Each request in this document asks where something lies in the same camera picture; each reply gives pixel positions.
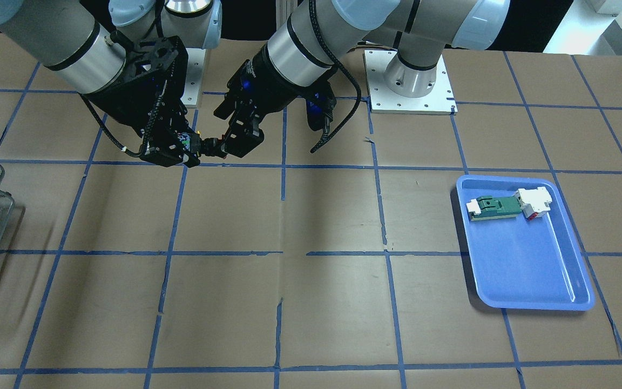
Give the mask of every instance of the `metal mounting plate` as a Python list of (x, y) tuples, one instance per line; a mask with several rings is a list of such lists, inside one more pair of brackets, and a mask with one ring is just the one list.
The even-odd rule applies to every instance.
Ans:
[(200, 89), (203, 81), (203, 69), (205, 69), (205, 49), (186, 49), (188, 52), (188, 68), (186, 71), (186, 84), (182, 103), (186, 108), (197, 108), (200, 98)]
[(406, 98), (388, 88), (383, 72), (395, 51), (365, 50), (366, 79), (371, 96), (371, 111), (376, 113), (419, 113), (424, 115), (450, 115), (457, 113), (452, 86), (441, 56), (437, 64), (437, 79), (431, 93), (422, 98)]

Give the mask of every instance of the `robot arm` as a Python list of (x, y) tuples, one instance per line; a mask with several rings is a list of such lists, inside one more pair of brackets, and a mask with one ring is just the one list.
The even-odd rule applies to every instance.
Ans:
[[(132, 8), (120, 9), (121, 3)], [(114, 19), (125, 23), (109, 33), (77, 0), (7, 0), (0, 2), (0, 31), (75, 87), (104, 130), (91, 102), (131, 126), (141, 138), (136, 152), (106, 130), (128, 155), (162, 166), (198, 165), (217, 140), (201, 140), (185, 118), (180, 98), (188, 54), (180, 37), (197, 47), (216, 46), (219, 0), (113, 5)], [(131, 29), (147, 20), (145, 28)], [(121, 30), (143, 35), (130, 39)]]
[(407, 98), (422, 97), (437, 81), (436, 64), (445, 45), (488, 48), (508, 6), (509, 0), (305, 0), (227, 84), (215, 116), (229, 118), (229, 129), (217, 148), (243, 157), (263, 141), (262, 118), (301, 96), (309, 127), (323, 130), (314, 152), (358, 106), (359, 92), (348, 117), (330, 132), (335, 97), (328, 78), (343, 70), (336, 59), (356, 42), (397, 49), (384, 73), (388, 85)]
[(204, 49), (220, 36), (220, 0), (111, 0), (117, 31), (109, 33), (77, 0), (0, 2), (0, 31), (66, 79), (91, 102), (141, 138), (124, 152), (162, 166), (193, 167), (202, 156), (244, 157), (264, 140), (264, 117), (294, 98), (307, 102), (309, 127), (322, 130), (318, 150), (336, 128), (328, 79), (338, 58), (364, 39), (398, 50), (387, 68), (391, 89), (424, 96), (445, 44), (486, 49), (498, 35), (509, 0), (305, 0), (227, 83), (215, 116), (228, 120), (222, 138), (201, 139), (188, 125), (183, 95), (187, 46)]

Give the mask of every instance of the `white connector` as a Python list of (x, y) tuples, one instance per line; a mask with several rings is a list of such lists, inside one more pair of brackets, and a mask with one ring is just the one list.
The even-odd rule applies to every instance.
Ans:
[(514, 196), (518, 199), (527, 220), (541, 217), (551, 210), (550, 204), (553, 199), (543, 186), (536, 189), (518, 189)]
[(477, 199), (472, 199), (467, 203), (467, 212), (473, 215), (482, 214), (482, 209), (479, 207), (479, 202)]

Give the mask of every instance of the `plastic tray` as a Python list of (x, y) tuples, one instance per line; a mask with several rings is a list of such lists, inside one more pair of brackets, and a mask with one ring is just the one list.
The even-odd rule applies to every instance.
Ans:
[[(512, 196), (518, 188), (545, 186), (551, 211), (531, 221), (510, 219), (472, 222), (465, 204), (479, 196)], [(477, 294), (496, 308), (586, 311), (594, 291), (555, 185), (542, 179), (464, 175), (457, 180)]]

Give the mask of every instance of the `green component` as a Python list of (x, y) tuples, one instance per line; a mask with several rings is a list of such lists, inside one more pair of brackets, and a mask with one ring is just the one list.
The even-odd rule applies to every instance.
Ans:
[(523, 210), (518, 199), (511, 197), (477, 197), (477, 202), (482, 210), (481, 214), (470, 214), (472, 220), (505, 219), (515, 217)]

